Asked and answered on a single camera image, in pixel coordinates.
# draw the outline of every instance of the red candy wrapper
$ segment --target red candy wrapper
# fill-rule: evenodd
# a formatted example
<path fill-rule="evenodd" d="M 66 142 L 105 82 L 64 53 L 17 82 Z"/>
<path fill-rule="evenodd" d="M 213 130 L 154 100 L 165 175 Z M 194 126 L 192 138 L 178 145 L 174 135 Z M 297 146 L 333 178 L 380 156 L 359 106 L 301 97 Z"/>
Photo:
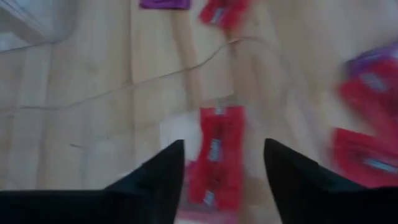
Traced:
<path fill-rule="evenodd" d="M 222 29 L 232 29 L 241 21 L 249 6 L 249 0 L 209 0 L 199 18 Z"/>
<path fill-rule="evenodd" d="M 380 61 L 339 88 L 341 97 L 377 131 L 380 144 L 398 154 L 398 68 Z"/>
<path fill-rule="evenodd" d="M 217 210 L 237 212 L 243 184 L 244 108 L 200 110 L 201 151 L 190 179 L 189 199 Z"/>
<path fill-rule="evenodd" d="M 398 186 L 398 155 L 372 136 L 336 129 L 333 157 L 341 175 L 369 188 Z"/>
<path fill-rule="evenodd" d="M 188 161 L 178 206 L 176 223 L 237 224 L 238 213 L 220 211 L 204 203 L 192 203 L 188 199 L 189 183 L 196 162 Z"/>

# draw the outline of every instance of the white logo on wrapper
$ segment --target white logo on wrapper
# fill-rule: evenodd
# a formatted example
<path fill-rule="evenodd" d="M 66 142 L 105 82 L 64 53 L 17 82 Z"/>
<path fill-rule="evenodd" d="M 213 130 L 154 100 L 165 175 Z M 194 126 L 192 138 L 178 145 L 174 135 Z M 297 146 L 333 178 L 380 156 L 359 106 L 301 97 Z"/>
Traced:
<path fill-rule="evenodd" d="M 206 194 L 205 194 L 205 198 L 203 199 L 203 202 L 207 205 L 207 206 L 212 206 L 213 202 L 214 202 L 214 193 L 207 190 Z"/>
<path fill-rule="evenodd" d="M 221 147 L 221 140 L 219 139 L 211 140 L 208 160 L 216 162 L 220 159 L 220 147 Z"/>
<path fill-rule="evenodd" d="M 362 74 L 361 79 L 365 85 L 378 93 L 388 90 L 387 85 L 375 73 Z"/>

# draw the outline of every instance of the purple package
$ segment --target purple package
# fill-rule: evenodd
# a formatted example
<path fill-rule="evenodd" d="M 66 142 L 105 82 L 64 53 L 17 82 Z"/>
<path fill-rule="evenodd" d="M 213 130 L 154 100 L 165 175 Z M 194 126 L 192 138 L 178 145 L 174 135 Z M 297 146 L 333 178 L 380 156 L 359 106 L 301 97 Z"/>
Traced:
<path fill-rule="evenodd" d="M 143 9 L 189 9 L 191 0 L 141 0 Z"/>
<path fill-rule="evenodd" d="M 374 62 L 389 58 L 394 58 L 398 61 L 398 41 L 391 45 L 362 53 L 359 57 L 349 60 L 346 64 L 348 76 L 350 78 L 356 77 Z"/>

